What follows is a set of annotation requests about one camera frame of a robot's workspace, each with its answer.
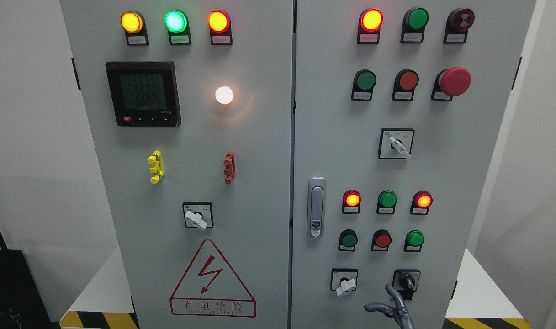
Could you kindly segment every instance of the red indicator light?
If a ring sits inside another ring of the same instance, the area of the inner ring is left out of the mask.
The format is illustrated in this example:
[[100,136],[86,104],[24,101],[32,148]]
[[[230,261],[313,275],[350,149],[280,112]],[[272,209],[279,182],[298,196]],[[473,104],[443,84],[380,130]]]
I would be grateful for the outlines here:
[[361,203],[361,196],[359,192],[350,190],[345,193],[343,200],[348,207],[356,207]]
[[369,8],[366,9],[359,19],[359,24],[361,28],[367,32],[375,32],[380,29],[384,22],[384,15],[381,13],[380,9]]
[[416,196],[416,205],[420,208],[428,208],[432,204],[432,196],[428,193],[421,193]]
[[226,12],[215,10],[209,13],[209,28],[215,33],[224,33],[229,28],[231,20]]

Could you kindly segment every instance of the red push button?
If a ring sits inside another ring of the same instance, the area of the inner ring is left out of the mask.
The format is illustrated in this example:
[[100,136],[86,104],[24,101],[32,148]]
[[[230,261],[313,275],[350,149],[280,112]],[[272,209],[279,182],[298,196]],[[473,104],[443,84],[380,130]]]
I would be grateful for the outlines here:
[[464,94],[471,85],[471,74],[462,67],[447,69],[439,79],[440,90],[448,96]]
[[412,90],[418,85],[418,74],[411,69],[405,69],[399,74],[398,85],[403,90]]
[[389,245],[391,245],[391,237],[389,235],[380,235],[376,238],[376,246],[387,248]]
[[453,10],[449,15],[449,26],[456,32],[466,32],[475,22],[475,13],[468,8]]

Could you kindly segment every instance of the yellow indicator light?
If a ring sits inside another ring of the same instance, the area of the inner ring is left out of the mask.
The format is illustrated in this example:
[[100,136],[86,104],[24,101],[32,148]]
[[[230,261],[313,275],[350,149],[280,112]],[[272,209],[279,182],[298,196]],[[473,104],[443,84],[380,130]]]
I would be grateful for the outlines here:
[[121,16],[123,29],[128,33],[138,33],[144,28],[144,19],[136,11],[126,11]]

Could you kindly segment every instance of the indicator light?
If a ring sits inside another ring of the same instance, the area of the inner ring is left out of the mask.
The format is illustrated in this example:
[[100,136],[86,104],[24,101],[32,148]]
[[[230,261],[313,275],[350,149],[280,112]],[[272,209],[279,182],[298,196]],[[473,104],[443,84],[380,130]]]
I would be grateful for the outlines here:
[[420,191],[414,195],[412,199],[412,215],[428,215],[428,210],[432,205],[432,196],[426,191]]
[[123,29],[130,34],[138,33],[144,28],[144,19],[136,11],[123,12],[120,22]]
[[346,191],[343,194],[343,214],[359,214],[361,206],[361,194],[355,190]]
[[355,207],[361,202],[361,197],[359,194],[351,193],[348,196],[345,196],[345,203],[349,207]]
[[367,32],[375,32],[380,29],[384,22],[384,15],[379,9],[369,8],[366,9],[359,19],[361,28]]
[[209,28],[215,33],[224,33],[229,28],[231,20],[226,12],[221,10],[211,11],[209,13]]
[[379,203],[385,208],[391,208],[397,203],[397,196],[392,191],[385,191],[378,198]]
[[215,99],[219,104],[227,105],[233,100],[233,90],[226,85],[219,87],[215,91]]
[[406,243],[408,246],[420,247],[424,244],[424,234],[420,231],[411,231],[406,235]]
[[164,16],[164,24],[173,33],[180,33],[186,29],[188,20],[183,12],[178,10],[169,11]]
[[428,11],[424,8],[412,8],[403,17],[403,23],[412,31],[421,31],[428,24]]

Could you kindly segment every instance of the emergency stop button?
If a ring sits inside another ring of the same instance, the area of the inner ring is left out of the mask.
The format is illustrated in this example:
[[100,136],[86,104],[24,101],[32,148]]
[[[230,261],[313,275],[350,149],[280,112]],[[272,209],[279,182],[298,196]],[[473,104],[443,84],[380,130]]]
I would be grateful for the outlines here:
[[471,73],[463,67],[452,67],[441,71],[436,77],[432,100],[451,101],[460,96],[471,86]]

